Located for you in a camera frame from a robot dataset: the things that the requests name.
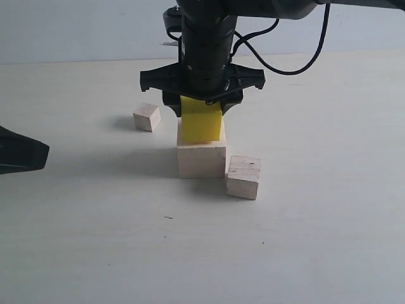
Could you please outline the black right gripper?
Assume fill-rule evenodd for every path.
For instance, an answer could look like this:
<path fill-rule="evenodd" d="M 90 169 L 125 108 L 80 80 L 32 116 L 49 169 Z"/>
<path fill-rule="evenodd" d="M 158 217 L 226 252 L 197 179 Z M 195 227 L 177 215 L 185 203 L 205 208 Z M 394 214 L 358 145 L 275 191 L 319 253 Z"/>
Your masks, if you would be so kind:
<path fill-rule="evenodd" d="M 223 18 L 211 27 L 203 27 L 188 18 L 182 19 L 178 63 L 140 73 L 140 88 L 162 91 L 163 104 L 182 116 L 180 96 L 198 100 L 220 99 L 222 116 L 241 104 L 243 89 L 265 84 L 263 70 L 230 62 L 237 20 Z"/>

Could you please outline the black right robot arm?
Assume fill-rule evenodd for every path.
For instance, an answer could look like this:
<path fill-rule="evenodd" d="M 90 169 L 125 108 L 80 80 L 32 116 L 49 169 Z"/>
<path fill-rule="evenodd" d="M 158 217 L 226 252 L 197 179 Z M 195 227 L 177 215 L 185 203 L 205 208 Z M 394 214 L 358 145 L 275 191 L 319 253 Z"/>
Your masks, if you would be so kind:
<path fill-rule="evenodd" d="M 171 65 L 140 72 L 143 92 L 158 89 L 163 104 L 177 117 L 182 114 L 181 98 L 188 97 L 207 106 L 220 105 L 226 113 L 243 99 L 248 87 L 262 89 L 263 70 L 236 65 L 232 58 L 241 44 L 275 29 L 281 19 L 300 20 L 318 5 L 325 7 L 320 40 L 313 57 L 302 68 L 279 70 L 256 50 L 261 64 L 279 75 L 299 75 L 319 57 L 325 42 L 333 1 L 238 0 L 177 1 L 163 13 L 166 34 L 177 42 L 178 61 Z"/>

